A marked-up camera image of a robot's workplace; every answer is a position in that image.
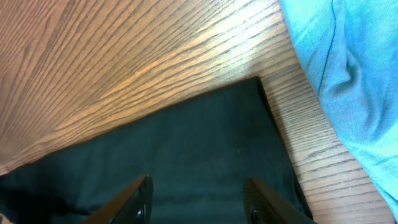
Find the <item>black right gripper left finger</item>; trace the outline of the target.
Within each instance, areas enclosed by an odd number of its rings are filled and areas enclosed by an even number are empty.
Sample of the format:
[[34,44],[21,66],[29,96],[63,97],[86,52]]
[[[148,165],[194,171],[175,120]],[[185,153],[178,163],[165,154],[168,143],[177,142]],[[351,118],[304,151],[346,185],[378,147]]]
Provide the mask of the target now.
[[82,224],[149,224],[153,194],[152,178],[141,175]]

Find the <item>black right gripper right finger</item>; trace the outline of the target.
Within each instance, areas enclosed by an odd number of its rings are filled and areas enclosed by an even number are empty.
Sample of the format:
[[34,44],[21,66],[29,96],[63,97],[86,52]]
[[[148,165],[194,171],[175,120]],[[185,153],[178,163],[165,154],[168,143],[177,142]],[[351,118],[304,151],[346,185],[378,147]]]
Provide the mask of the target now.
[[248,177],[244,181],[243,195],[247,224],[315,223],[257,177]]

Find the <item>black t-shirt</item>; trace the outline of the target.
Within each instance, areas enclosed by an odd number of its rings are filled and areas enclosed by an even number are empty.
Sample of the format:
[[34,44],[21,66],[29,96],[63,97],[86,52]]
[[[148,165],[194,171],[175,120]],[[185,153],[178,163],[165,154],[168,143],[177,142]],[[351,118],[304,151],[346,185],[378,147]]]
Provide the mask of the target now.
[[151,223],[245,223],[244,181],[260,178],[280,212],[312,213],[258,77],[169,106],[1,176],[12,223],[80,223],[140,175]]

